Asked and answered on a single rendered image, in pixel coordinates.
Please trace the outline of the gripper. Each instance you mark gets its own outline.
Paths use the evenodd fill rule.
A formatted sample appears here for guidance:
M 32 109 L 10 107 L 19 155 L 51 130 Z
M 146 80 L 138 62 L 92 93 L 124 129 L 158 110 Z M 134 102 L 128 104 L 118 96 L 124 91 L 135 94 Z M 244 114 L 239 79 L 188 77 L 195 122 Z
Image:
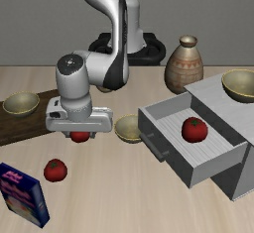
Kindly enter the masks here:
M 97 132 L 112 130 L 113 112 L 107 107 L 93 107 L 90 97 L 81 99 L 52 98 L 47 106 L 46 127 L 49 131 L 63 132 L 70 138 L 70 132 L 89 132 L 94 139 Z

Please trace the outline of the red tomato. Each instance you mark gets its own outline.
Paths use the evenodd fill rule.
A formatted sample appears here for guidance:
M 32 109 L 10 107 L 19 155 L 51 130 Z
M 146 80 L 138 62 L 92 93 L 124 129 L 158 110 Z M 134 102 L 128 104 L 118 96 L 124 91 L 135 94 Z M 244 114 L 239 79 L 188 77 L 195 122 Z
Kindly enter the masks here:
M 44 177 L 50 182 L 62 181 L 67 176 L 67 167 L 59 159 L 50 160 L 44 168 Z
M 76 143 L 86 142 L 90 138 L 90 134 L 88 132 L 71 132 L 69 135 Z
M 208 134 L 207 125 L 199 118 L 190 117 L 186 119 L 182 126 L 182 137 L 189 143 L 199 143 Z

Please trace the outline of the beige porcelain bowl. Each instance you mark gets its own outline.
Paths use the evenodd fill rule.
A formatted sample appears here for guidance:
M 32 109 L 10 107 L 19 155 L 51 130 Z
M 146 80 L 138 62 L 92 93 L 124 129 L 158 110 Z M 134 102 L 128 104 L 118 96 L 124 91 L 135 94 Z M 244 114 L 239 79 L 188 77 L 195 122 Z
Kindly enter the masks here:
M 138 116 L 128 114 L 120 117 L 114 124 L 114 132 L 123 142 L 136 144 L 141 142 L 138 128 Z
M 11 94 L 3 103 L 3 110 L 14 117 L 26 117 L 33 114 L 40 104 L 37 93 L 20 91 Z
M 231 99 L 240 103 L 254 103 L 254 70 L 232 69 L 222 75 L 221 83 Z

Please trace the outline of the brown cutting board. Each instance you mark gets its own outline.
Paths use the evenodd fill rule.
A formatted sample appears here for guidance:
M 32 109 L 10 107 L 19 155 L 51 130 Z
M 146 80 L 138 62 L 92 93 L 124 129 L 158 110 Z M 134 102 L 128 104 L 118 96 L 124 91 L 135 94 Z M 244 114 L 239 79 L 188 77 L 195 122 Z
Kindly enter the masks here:
M 41 92 L 36 111 L 29 116 L 14 117 L 6 113 L 0 102 L 0 147 L 49 134 L 46 128 L 46 109 L 51 98 L 58 96 L 56 89 Z

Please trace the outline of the blue carton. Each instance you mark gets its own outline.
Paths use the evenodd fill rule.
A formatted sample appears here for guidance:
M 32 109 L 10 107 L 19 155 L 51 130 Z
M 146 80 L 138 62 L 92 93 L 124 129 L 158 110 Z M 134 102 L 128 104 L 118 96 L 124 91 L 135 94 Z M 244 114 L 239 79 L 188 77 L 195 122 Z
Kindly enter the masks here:
M 43 228 L 50 220 L 40 182 L 4 163 L 0 164 L 0 192 L 9 210 Z

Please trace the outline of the grey open drawer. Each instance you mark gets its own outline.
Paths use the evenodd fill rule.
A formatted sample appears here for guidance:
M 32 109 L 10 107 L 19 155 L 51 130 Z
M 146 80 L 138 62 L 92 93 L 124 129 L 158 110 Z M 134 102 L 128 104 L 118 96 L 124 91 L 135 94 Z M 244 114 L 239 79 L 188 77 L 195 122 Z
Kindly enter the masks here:
M 182 137 L 186 119 L 202 120 L 208 134 L 189 143 Z M 138 109 L 141 139 L 160 162 L 167 162 L 187 187 L 218 175 L 243 160 L 247 142 L 188 92 Z

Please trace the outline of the brown patterned vase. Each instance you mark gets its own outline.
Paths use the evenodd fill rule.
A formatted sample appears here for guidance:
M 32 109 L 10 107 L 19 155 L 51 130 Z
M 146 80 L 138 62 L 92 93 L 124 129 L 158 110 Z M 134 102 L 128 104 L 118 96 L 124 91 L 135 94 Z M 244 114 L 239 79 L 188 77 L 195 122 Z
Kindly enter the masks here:
M 174 94 L 184 93 L 186 85 L 203 79 L 203 64 L 196 44 L 195 36 L 181 36 L 179 46 L 167 62 L 164 81 Z

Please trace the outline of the grey cabinet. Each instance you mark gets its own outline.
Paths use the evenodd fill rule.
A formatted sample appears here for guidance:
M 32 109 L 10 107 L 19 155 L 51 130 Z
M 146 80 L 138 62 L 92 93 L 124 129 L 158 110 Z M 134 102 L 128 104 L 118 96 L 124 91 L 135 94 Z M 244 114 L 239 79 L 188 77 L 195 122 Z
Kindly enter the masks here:
M 254 103 L 231 99 L 222 87 L 221 77 L 218 74 L 187 85 L 186 89 L 203 104 L 198 114 L 221 136 L 235 145 L 247 143 L 237 163 L 212 177 L 231 200 L 236 200 L 254 192 Z

